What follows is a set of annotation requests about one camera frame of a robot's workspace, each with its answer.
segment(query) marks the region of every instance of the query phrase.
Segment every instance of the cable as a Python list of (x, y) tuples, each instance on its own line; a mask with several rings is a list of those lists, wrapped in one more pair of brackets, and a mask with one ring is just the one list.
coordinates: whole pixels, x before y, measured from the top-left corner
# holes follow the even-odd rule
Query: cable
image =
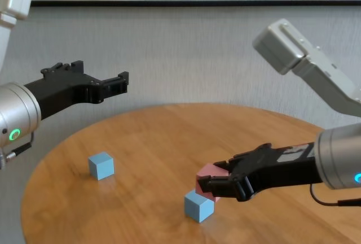
[(16, 156), (20, 155), (21, 153), (25, 152), (26, 150), (32, 147), (32, 143), (34, 142), (34, 132), (32, 132), (30, 141), (20, 147), (14, 149), (12, 152), (15, 153)]
[(318, 200), (318, 198), (314, 194), (314, 185), (313, 184), (310, 185), (310, 193), (311, 193), (313, 200), (315, 200), (317, 203), (319, 203), (323, 206), (338, 206), (338, 203), (325, 203), (325, 202)]
[(337, 203), (322, 202), (322, 201), (318, 200), (318, 198), (314, 194), (313, 184), (310, 185), (310, 193), (311, 193), (313, 200), (315, 200), (317, 203), (321, 204), (322, 206), (361, 206), (361, 198), (341, 200), (341, 201), (337, 201)]

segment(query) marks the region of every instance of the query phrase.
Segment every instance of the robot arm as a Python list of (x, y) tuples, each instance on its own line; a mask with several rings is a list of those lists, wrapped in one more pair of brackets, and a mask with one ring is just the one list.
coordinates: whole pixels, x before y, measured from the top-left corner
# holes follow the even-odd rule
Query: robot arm
[[(361, 116), (361, 91), (289, 21), (267, 27), (254, 48), (284, 75), (292, 70), (334, 110)], [(228, 177), (199, 178), (203, 192), (247, 201), (258, 192), (280, 186), (325, 183), (330, 189), (361, 187), (361, 124), (326, 130), (313, 143), (272, 149), (271, 144), (216, 162)], [(319, 203), (311, 188), (312, 197)], [(333, 206), (361, 206), (361, 199)]]
[[(28, 16), (31, 0), (0, 0), (0, 71), (11, 29)], [(43, 78), (24, 86), (0, 85), (0, 169), (32, 145), (40, 121), (77, 103), (99, 104), (127, 92), (129, 74), (98, 80), (84, 74), (83, 62), (58, 63), (41, 70)], [(30, 142), (5, 153), (3, 147), (31, 134)]]

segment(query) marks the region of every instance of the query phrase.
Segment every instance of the round wooden table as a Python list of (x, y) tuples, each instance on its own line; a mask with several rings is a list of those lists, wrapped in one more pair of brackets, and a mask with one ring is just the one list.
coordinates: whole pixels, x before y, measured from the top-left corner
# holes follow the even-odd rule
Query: round wooden table
[[(223, 104), (152, 107), (103, 120), (37, 166), (21, 206), (26, 242), (360, 243), (360, 209), (320, 206), (308, 186), (265, 190), (243, 203), (221, 198), (201, 224), (184, 215), (184, 195), (206, 163), (265, 142), (311, 142), (320, 131), (289, 116)], [(102, 151), (114, 158), (116, 172), (97, 181), (87, 158)], [(361, 195), (324, 184), (315, 190), (332, 202)]]

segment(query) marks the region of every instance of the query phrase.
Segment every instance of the blue led light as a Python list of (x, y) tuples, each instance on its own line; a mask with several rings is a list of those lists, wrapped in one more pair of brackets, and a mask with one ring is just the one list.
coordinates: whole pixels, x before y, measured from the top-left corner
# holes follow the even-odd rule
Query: blue led light
[(356, 175), (355, 175), (355, 182), (357, 182), (357, 183), (359, 183), (359, 184), (361, 184), (361, 173), (357, 173)]

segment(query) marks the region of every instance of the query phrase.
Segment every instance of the cube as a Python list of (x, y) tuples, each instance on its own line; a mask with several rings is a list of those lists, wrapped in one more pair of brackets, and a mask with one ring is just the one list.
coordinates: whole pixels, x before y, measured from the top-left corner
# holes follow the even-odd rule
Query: cube
[(226, 169), (222, 169), (222, 168), (217, 167), (216, 165), (208, 163), (196, 175), (196, 193), (199, 195), (202, 195), (205, 198), (212, 200), (213, 202), (217, 202), (220, 199), (220, 197), (214, 197), (212, 195), (212, 192), (203, 192), (200, 185), (198, 184), (198, 178), (201, 176), (207, 176), (207, 175), (228, 176), (229, 173)]
[(97, 180), (101, 180), (114, 174), (113, 158), (106, 152), (93, 155), (88, 158), (90, 174)]
[(214, 202), (196, 193), (193, 189), (184, 196), (184, 212), (198, 223), (204, 221), (214, 212)]

